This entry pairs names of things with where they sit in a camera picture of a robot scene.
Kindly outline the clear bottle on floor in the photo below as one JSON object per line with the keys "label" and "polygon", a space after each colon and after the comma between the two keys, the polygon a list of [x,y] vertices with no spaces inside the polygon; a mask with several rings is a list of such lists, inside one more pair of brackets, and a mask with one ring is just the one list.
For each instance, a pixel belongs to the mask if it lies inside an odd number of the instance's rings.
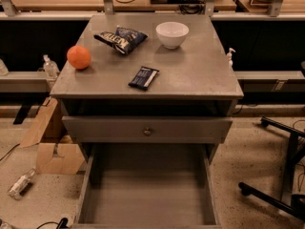
{"label": "clear bottle on floor", "polygon": [[21,198],[21,193],[27,188],[31,183],[32,179],[36,175],[36,169],[31,168],[9,188],[8,195],[16,200]]}

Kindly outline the brown cardboard box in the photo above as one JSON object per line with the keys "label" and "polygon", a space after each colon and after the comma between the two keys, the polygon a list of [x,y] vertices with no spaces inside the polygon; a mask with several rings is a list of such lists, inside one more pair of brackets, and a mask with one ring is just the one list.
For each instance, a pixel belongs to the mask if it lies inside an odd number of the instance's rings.
{"label": "brown cardboard box", "polygon": [[24,135],[20,147],[37,146],[35,167],[39,174],[75,175],[86,167],[78,144],[62,122],[60,104],[48,97]]}

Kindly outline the white pump bottle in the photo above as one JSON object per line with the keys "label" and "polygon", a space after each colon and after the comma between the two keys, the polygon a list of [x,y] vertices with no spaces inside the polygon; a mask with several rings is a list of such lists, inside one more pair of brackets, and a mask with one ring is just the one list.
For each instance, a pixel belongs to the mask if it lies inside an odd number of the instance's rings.
{"label": "white pump bottle", "polygon": [[234,62],[233,62],[233,55],[235,54],[235,49],[229,48],[228,53],[226,54],[229,60],[229,66],[232,67]]}

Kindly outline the dark blue snack packet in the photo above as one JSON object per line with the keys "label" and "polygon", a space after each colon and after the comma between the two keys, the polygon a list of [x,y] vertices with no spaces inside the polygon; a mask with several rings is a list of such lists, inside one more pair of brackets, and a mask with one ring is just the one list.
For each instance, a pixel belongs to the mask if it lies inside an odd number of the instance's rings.
{"label": "dark blue snack packet", "polygon": [[135,77],[129,83],[129,86],[139,90],[147,91],[158,73],[159,70],[157,69],[141,67]]}

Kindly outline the orange fruit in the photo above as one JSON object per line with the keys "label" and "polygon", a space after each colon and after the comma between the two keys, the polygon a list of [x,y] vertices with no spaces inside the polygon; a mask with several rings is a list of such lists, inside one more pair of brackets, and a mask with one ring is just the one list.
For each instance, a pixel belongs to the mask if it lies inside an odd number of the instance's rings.
{"label": "orange fruit", "polygon": [[73,46],[67,52],[69,63],[77,70],[84,70],[89,67],[92,61],[89,50],[83,46]]}

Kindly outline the blue chip bag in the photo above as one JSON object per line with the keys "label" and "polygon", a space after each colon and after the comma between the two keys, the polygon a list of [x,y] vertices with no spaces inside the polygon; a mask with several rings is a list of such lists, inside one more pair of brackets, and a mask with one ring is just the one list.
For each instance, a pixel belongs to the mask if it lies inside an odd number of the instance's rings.
{"label": "blue chip bag", "polygon": [[148,38],[148,35],[141,31],[117,26],[115,32],[102,31],[93,37],[122,54],[129,54],[144,42]]}

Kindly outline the grey drawer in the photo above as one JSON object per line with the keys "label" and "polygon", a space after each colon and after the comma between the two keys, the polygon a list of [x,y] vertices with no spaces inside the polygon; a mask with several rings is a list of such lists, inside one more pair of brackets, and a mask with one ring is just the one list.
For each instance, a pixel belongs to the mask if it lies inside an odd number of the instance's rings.
{"label": "grey drawer", "polygon": [[221,229],[205,148],[94,146],[72,229]]}
{"label": "grey drawer", "polygon": [[82,143],[223,143],[228,117],[64,116],[63,123]]}

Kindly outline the grey wooden drawer cabinet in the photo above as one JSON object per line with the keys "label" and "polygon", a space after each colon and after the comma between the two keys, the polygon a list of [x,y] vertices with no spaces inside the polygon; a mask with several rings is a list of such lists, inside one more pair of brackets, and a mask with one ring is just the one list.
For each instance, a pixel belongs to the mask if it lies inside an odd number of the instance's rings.
{"label": "grey wooden drawer cabinet", "polygon": [[[178,48],[167,49],[159,41],[155,29],[164,22],[189,27]],[[148,38],[128,55],[94,39],[117,26],[142,31]],[[243,96],[205,15],[97,15],[79,42],[91,51],[91,65],[84,71],[66,65],[51,91],[61,101],[64,116],[231,118]],[[147,91],[129,86],[141,67],[159,70]]]}

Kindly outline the grey top drawer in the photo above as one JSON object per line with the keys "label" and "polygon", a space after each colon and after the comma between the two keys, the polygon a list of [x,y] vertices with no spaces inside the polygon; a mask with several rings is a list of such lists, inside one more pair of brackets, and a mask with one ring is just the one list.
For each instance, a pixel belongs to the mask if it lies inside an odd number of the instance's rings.
{"label": "grey top drawer", "polygon": [[228,117],[64,116],[63,123],[82,143],[223,143]]}

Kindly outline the wooden desk in background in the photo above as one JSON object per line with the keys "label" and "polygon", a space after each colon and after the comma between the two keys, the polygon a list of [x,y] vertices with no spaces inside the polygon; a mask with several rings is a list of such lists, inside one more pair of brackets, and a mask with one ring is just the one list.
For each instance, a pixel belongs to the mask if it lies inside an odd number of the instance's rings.
{"label": "wooden desk in background", "polygon": [[[153,11],[178,10],[175,4],[152,4],[151,0],[112,0],[115,11]],[[103,0],[12,0],[13,5],[20,11],[26,10],[74,10],[74,11],[103,11]]]}

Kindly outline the clear bottle on rail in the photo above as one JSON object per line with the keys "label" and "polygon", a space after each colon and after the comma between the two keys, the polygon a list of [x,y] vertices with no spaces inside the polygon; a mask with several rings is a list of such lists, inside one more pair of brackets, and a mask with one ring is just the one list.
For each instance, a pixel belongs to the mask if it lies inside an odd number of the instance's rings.
{"label": "clear bottle on rail", "polygon": [[50,60],[47,54],[43,55],[43,59],[44,59],[43,69],[47,75],[47,78],[56,79],[60,74],[57,64],[54,61]]}

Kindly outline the white ceramic bowl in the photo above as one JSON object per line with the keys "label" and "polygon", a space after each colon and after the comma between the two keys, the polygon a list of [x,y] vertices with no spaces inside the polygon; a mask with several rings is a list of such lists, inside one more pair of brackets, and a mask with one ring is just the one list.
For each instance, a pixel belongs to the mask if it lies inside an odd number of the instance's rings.
{"label": "white ceramic bowl", "polygon": [[189,27],[179,22],[164,22],[156,27],[156,35],[167,49],[178,48],[189,34]]}

